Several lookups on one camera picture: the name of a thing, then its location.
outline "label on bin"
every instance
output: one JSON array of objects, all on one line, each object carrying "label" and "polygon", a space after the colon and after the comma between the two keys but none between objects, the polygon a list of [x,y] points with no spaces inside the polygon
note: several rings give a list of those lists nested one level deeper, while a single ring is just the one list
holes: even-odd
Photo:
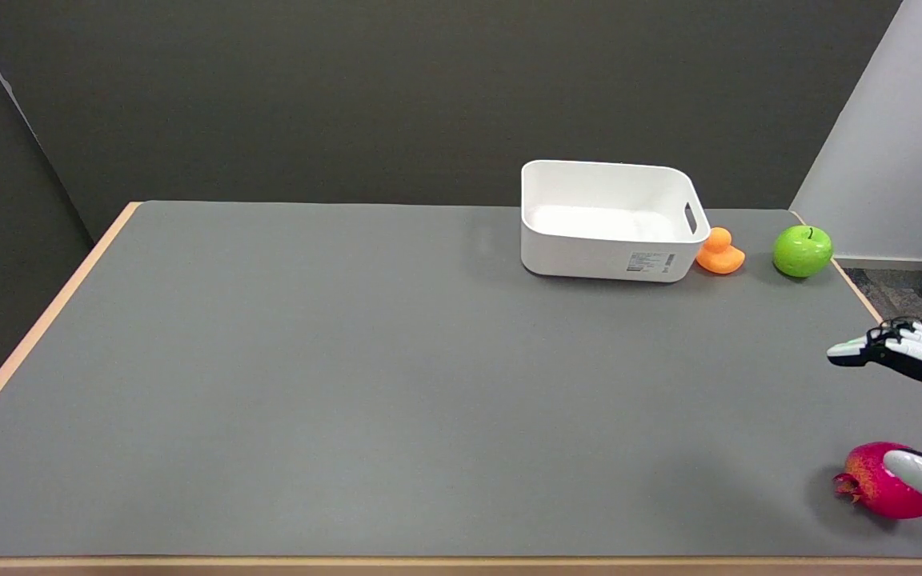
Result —
[{"label": "label on bin", "polygon": [[627,272],[660,272],[666,274],[671,270],[675,254],[670,252],[632,252],[628,259]]}]

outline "table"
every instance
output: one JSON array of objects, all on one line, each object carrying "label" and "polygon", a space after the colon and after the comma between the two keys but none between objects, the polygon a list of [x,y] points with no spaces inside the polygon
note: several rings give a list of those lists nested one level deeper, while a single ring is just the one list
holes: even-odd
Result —
[{"label": "table", "polygon": [[879,319],[794,214],[708,216],[746,266],[660,285],[516,208],[129,206],[0,369],[0,571],[922,571],[831,485],[922,384],[824,360]]}]

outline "bin handle hole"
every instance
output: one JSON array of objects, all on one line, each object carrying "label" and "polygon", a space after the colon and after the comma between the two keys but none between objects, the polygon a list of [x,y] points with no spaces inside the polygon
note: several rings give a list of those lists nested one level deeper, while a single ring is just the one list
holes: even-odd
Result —
[{"label": "bin handle hole", "polygon": [[692,214],[692,207],[685,203],[685,222],[688,222],[688,232],[696,233],[696,216]]}]

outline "white plastic bin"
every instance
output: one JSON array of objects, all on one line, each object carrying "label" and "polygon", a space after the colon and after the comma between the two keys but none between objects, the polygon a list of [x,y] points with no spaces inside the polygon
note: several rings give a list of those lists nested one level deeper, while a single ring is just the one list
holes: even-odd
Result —
[{"label": "white plastic bin", "polygon": [[522,263],[536,274],[674,282],[710,236],[692,180],[662,166],[522,168]]}]

